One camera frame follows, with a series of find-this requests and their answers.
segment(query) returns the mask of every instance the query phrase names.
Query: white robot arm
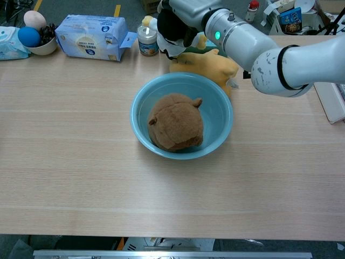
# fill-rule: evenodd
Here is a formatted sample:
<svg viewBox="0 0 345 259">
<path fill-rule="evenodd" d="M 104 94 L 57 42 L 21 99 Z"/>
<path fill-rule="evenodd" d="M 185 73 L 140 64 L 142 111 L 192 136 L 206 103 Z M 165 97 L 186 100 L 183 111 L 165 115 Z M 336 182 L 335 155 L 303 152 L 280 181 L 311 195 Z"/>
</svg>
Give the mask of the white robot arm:
<svg viewBox="0 0 345 259">
<path fill-rule="evenodd" d="M 297 97 L 316 81 L 345 83 L 345 35 L 310 46 L 280 48 L 269 36 L 222 8 L 222 0 L 163 0 L 192 30 L 205 35 L 266 94 Z"/>
</svg>

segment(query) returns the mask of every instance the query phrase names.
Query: stuffed animal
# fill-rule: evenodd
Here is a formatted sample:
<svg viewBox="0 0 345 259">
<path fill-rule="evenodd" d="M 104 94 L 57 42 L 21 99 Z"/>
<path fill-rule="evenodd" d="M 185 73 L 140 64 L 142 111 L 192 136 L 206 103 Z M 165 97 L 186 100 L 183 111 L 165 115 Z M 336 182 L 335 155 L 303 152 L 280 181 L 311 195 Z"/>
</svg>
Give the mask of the stuffed animal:
<svg viewBox="0 0 345 259">
<path fill-rule="evenodd" d="M 166 151 L 199 146 L 203 142 L 203 120 L 198 110 L 201 98 L 173 93 L 160 99 L 150 112 L 148 132 L 152 142 Z"/>
<path fill-rule="evenodd" d="M 184 52 L 189 46 L 201 50 L 206 47 L 206 36 L 196 33 L 191 43 L 186 46 L 184 38 L 189 28 L 172 11 L 161 9 L 159 6 L 158 11 L 157 19 L 152 16 L 145 16 L 142 25 L 157 32 L 158 47 L 170 59 Z"/>
<path fill-rule="evenodd" d="M 211 79 L 230 97 L 229 78 L 236 76 L 238 65 L 230 58 L 218 55 L 213 49 L 204 54 L 182 53 L 171 61 L 170 72 L 191 72 Z"/>
</svg>

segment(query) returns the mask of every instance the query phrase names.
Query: snack package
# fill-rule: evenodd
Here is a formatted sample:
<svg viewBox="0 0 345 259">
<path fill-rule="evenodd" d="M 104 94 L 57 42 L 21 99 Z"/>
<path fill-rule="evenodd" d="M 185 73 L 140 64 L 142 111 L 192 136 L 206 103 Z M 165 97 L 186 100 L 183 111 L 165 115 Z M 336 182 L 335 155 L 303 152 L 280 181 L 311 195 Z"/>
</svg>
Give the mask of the snack package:
<svg viewBox="0 0 345 259">
<path fill-rule="evenodd" d="M 295 8 L 280 14 L 280 26 L 283 32 L 294 33 L 302 30 L 301 8 Z"/>
<path fill-rule="evenodd" d="M 0 26 L 0 60 L 27 58 L 27 50 L 18 39 L 19 28 Z"/>
<path fill-rule="evenodd" d="M 123 17 L 68 15 L 55 33 L 68 56 L 116 61 L 137 38 Z"/>
</svg>

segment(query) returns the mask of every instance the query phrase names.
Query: blue bowl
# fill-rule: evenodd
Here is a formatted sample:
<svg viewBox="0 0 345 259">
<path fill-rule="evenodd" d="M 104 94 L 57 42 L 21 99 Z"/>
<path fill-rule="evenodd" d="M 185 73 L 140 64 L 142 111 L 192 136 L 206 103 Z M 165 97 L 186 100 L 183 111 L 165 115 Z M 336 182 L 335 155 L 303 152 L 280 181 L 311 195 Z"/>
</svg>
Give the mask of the blue bowl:
<svg viewBox="0 0 345 259">
<path fill-rule="evenodd" d="M 203 99 L 199 110 L 204 122 L 204 141 L 200 146 L 173 153 L 151 142 L 148 115 L 159 99 L 171 93 Z M 233 120 L 232 106 L 224 91 L 210 79 L 193 73 L 164 74 L 145 84 L 134 98 L 130 116 L 132 129 L 145 147 L 163 157 L 181 160 L 199 158 L 218 148 L 229 135 Z"/>
</svg>

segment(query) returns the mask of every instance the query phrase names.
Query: red bottle cap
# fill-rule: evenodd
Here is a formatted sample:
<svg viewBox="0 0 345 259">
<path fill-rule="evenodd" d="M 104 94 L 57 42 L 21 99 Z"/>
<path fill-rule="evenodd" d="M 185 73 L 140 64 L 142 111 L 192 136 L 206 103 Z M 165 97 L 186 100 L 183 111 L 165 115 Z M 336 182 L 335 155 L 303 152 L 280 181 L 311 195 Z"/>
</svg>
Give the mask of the red bottle cap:
<svg viewBox="0 0 345 259">
<path fill-rule="evenodd" d="M 249 8 L 250 8 L 250 9 L 256 9 L 256 8 L 258 8 L 258 7 L 259 7 L 259 2 L 258 2 L 257 0 L 253 0 L 253 1 L 251 1 L 250 4 L 249 4 Z"/>
</svg>

